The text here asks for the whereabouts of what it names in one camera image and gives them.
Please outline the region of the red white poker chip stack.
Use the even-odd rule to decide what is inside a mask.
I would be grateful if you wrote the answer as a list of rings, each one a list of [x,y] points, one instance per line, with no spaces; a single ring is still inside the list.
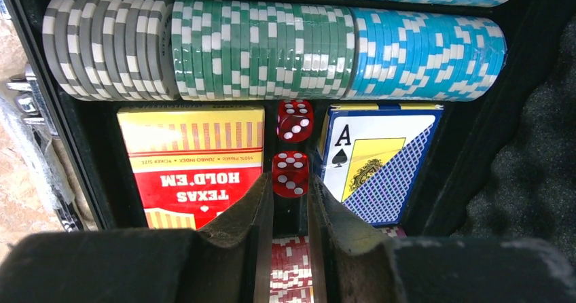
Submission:
[[[322,232],[272,240],[270,302],[341,302],[331,243]]]

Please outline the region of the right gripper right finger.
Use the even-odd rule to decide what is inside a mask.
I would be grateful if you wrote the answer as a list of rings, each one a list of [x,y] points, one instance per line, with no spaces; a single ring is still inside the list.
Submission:
[[[575,271],[538,239],[391,238],[309,179],[315,302],[574,302]]]

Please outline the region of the red die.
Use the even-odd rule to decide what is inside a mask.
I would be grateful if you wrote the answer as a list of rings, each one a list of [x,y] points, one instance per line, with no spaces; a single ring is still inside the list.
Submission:
[[[277,116],[276,133],[280,140],[299,143],[311,136],[314,129],[314,112],[310,102],[302,99],[281,101]]]
[[[299,198],[308,193],[309,161],[300,151],[282,151],[272,160],[272,189],[283,198]]]

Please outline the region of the blue ace card box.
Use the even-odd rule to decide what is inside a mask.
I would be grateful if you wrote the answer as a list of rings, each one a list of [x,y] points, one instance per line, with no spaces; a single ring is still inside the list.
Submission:
[[[314,171],[363,221],[398,224],[443,112],[443,105],[430,103],[331,104]]]

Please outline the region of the red Texas Hold'em card box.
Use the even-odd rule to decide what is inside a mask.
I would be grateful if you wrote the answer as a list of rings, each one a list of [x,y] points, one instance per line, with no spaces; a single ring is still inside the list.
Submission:
[[[147,107],[117,118],[150,228],[207,225],[263,171],[263,107]]]

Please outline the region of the green poker chip stack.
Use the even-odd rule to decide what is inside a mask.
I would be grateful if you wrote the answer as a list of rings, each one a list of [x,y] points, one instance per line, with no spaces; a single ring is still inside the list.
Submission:
[[[171,35],[186,100],[339,99],[353,79],[346,7],[176,0]]]

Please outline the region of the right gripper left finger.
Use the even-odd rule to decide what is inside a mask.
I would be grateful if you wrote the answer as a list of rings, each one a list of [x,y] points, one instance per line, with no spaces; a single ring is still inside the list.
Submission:
[[[198,230],[34,234],[1,265],[2,302],[267,302],[272,182]]]

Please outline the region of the light blue poker chip stack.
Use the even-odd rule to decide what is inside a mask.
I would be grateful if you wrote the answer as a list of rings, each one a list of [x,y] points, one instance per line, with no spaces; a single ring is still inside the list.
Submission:
[[[473,101],[495,83],[507,55],[490,19],[351,9],[355,71],[345,99]]]

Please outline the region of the grey poker chip stack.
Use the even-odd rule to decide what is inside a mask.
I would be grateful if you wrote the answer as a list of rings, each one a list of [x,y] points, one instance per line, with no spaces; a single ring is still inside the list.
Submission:
[[[175,0],[51,0],[42,44],[58,85],[82,101],[173,101]]]

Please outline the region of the black poker set case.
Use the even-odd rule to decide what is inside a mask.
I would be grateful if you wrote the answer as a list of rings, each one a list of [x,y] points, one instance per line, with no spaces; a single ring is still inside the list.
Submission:
[[[4,1],[97,226],[145,226],[116,118],[124,104],[78,101],[64,93],[41,45],[50,0]],[[445,104],[401,219],[404,231],[542,238],[574,261],[575,0],[510,0],[495,8],[344,4],[483,16],[507,40],[507,60],[494,86],[477,100]]]

